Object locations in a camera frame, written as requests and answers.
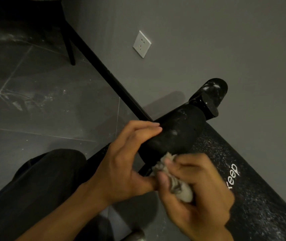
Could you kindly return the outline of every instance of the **black trousers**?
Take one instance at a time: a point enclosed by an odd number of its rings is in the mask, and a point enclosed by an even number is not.
[[[21,166],[0,191],[0,240],[17,239],[68,199],[95,173],[103,156],[94,156],[86,160],[77,150],[58,149]],[[100,235],[84,228],[77,239],[100,240]]]

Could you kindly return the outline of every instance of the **hand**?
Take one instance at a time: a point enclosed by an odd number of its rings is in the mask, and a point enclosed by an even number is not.
[[[206,154],[184,154],[165,160],[169,172],[191,185],[196,206],[179,201],[169,191],[169,178],[158,172],[159,196],[167,214],[193,241],[233,241],[225,224],[234,195]]]
[[[130,121],[112,142],[105,158],[89,180],[95,193],[107,205],[142,195],[157,187],[154,177],[142,177],[132,169],[134,156],[141,144],[162,131],[159,123]]]

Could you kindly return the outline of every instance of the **chair leg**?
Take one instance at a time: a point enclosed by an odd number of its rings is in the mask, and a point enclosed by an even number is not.
[[[61,2],[59,2],[59,7],[58,7],[58,19],[59,19],[59,26],[61,28],[61,34],[65,43],[65,47],[67,50],[67,54],[70,60],[70,63],[74,66],[75,65],[75,58],[74,58],[74,53],[73,53],[73,48],[72,45],[70,43],[70,39],[69,39],[69,35],[66,29],[66,19],[64,16],[64,11],[63,11],[63,7],[61,5]]]

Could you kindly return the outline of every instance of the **person's left hand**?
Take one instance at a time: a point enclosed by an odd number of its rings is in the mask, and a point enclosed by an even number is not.
[[[88,181],[107,205],[156,190],[154,177],[142,177],[132,168],[141,144],[162,131],[159,123],[130,121],[108,148]]]

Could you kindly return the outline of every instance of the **white wall socket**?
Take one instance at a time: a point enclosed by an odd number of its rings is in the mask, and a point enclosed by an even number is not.
[[[134,42],[133,48],[140,54],[142,58],[145,57],[146,52],[151,46],[151,42],[146,38],[146,36],[140,31]]]

